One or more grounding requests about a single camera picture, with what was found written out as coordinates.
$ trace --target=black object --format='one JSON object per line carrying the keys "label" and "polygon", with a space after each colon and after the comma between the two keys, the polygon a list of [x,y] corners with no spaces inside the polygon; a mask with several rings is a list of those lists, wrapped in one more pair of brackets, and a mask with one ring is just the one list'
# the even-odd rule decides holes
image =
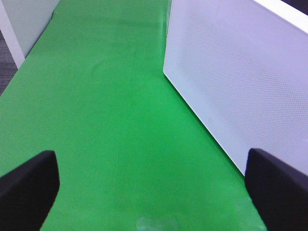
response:
{"label": "black object", "polygon": [[308,0],[282,0],[282,1],[294,7],[295,9],[303,12],[304,14],[308,15]]}
{"label": "black object", "polygon": [[261,149],[251,149],[245,185],[268,231],[308,231],[305,174]]}
{"label": "black object", "polygon": [[0,231],[38,231],[60,187],[54,151],[44,151],[0,178]]}

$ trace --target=floor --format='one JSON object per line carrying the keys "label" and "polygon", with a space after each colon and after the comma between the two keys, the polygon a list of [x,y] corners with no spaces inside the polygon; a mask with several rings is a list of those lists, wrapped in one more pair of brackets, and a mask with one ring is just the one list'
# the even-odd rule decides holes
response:
{"label": "floor", "polygon": [[10,83],[17,67],[0,31],[0,96]]}

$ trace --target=perforated white panel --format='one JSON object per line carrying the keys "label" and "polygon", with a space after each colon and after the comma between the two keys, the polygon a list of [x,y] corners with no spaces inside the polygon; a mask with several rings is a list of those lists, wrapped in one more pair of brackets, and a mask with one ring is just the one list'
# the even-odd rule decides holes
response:
{"label": "perforated white panel", "polygon": [[242,173],[262,148],[308,174],[305,32],[253,0],[174,0],[164,71]]}

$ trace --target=white panel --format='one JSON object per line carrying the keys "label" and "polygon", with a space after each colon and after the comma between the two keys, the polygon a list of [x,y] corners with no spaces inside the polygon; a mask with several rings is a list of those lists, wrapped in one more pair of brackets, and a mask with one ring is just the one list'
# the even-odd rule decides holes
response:
{"label": "white panel", "polygon": [[174,0],[164,72],[242,173],[262,148],[308,174],[308,17],[273,9]]}
{"label": "white panel", "polygon": [[2,0],[25,56],[50,21],[60,0]]}
{"label": "white panel", "polygon": [[17,68],[20,68],[21,64],[25,60],[25,56],[20,48],[20,45],[18,43],[18,40],[10,23],[10,19],[5,11],[4,5],[1,0],[0,0],[0,30],[10,49],[10,52],[12,54],[12,57],[15,61]]}

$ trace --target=green floor covering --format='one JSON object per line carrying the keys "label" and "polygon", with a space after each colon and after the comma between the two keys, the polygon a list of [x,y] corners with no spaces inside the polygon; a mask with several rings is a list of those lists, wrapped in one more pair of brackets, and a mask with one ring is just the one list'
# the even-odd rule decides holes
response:
{"label": "green floor covering", "polygon": [[265,229],[163,74],[166,11],[166,0],[62,0],[0,97],[0,174],[57,154],[43,231]]}

